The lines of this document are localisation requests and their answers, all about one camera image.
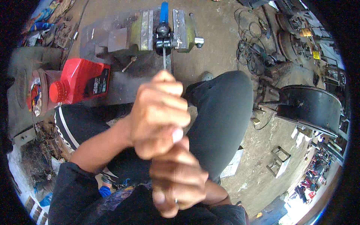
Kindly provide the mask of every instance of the finger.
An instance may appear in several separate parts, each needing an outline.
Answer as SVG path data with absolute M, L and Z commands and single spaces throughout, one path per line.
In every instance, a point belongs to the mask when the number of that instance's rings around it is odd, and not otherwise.
M 155 138 L 135 141 L 135 152 L 139 158 L 144 160 L 152 159 L 153 157 L 160 156 L 168 153 L 173 147 L 174 141 L 172 136 L 167 138 Z
M 145 109 L 144 116 L 150 125 L 174 125 L 186 127 L 191 121 L 190 113 L 167 105 L 154 104 Z
M 162 83 L 151 83 L 153 87 L 159 91 L 172 94 L 180 97 L 183 94 L 183 84 L 179 81 L 177 82 L 162 82 Z
M 189 151 L 190 149 L 189 138 L 187 136 L 183 136 L 183 138 L 179 142 L 177 142 L 176 145 L 181 146 L 183 149 Z
M 155 161 L 171 161 L 181 164 L 199 166 L 199 161 L 180 144 L 176 144 L 168 153 L 156 156 L 153 159 Z
M 197 186 L 205 186 L 208 179 L 208 172 L 203 171 L 200 166 L 174 162 L 153 161 L 149 174 L 153 179 Z
M 138 96 L 152 98 L 154 95 L 168 94 L 180 97 L 183 93 L 183 84 L 180 82 L 162 82 L 142 84 L 138 89 Z
M 173 199 L 165 199 L 165 194 L 160 189 L 153 190 L 153 202 L 160 214 L 165 218 L 172 218 L 178 212 L 178 206 Z
M 193 202 L 186 202 L 186 203 L 178 203 L 179 206 L 179 210 L 186 210 L 188 208 L 193 207 L 194 205 L 196 205 L 197 203 L 193 203 Z
M 168 71 L 162 70 L 158 72 L 151 81 L 152 82 L 175 81 L 175 77 L 171 75 Z
M 184 206 L 188 204 L 197 204 L 203 201 L 206 198 L 205 187 L 199 187 L 196 185 L 185 185 L 170 182 L 167 180 L 152 180 L 152 187 L 161 189 L 165 195 L 165 199 L 172 199 L 175 202 L 175 199 L 179 203 L 184 203 Z

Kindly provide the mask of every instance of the paper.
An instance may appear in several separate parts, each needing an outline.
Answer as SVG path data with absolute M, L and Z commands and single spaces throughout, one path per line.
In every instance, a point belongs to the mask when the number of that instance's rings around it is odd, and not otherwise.
M 224 178 L 227 176 L 233 176 L 236 173 L 236 170 L 238 169 L 241 156 L 243 155 L 244 150 L 237 150 L 233 159 L 230 161 L 229 165 L 224 169 L 224 171 L 221 173 L 220 178 Z

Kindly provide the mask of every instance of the metal frame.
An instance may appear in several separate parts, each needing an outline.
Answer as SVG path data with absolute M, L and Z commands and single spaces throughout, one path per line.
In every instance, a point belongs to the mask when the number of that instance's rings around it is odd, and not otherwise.
M 270 173 L 275 177 L 275 178 L 278 178 L 281 174 L 283 174 L 284 172 L 285 172 L 285 170 L 286 170 L 286 168 L 287 168 L 287 166 L 288 166 L 288 164 L 289 164 L 289 162 L 290 162 L 290 158 L 291 158 L 291 155 L 289 154 L 289 153 L 287 153 L 284 149 L 282 149 L 280 146 L 278 146 L 276 149 L 274 149 L 274 150 L 272 150 L 271 151 L 271 154 L 275 157 L 275 159 L 274 159 L 274 162 L 272 163 L 272 165 L 271 166 L 266 166 L 266 168 L 270 171 Z M 284 159 L 284 160 L 282 160 L 279 156 L 278 156 L 278 154 L 279 154 L 279 152 L 283 152 L 287 157 L 286 157 L 286 159 Z M 274 172 L 273 171 L 273 168 L 275 167 L 275 166 L 278 166 L 279 167 L 279 170 L 277 171 L 277 172 Z

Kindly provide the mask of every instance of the forearm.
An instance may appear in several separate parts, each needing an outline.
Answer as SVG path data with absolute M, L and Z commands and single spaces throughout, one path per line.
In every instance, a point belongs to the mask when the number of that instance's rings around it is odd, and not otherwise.
M 126 147 L 131 146 L 129 119 L 119 120 L 113 127 L 82 143 L 71 157 L 81 169 L 96 173 Z
M 228 192 L 220 185 L 208 180 L 205 184 L 206 199 L 203 204 L 212 206 L 231 204 Z

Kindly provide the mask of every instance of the metal rod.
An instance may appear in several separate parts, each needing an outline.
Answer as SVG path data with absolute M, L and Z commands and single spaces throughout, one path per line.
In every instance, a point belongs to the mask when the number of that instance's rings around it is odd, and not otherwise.
M 166 50 L 165 50 L 165 47 L 162 48 L 162 57 L 164 59 L 164 69 L 166 69 Z
M 194 25 L 195 37 L 198 37 L 199 36 L 198 29 L 196 28 L 194 14 L 190 13 L 189 15 L 190 15 L 191 21 L 193 22 L 193 25 Z

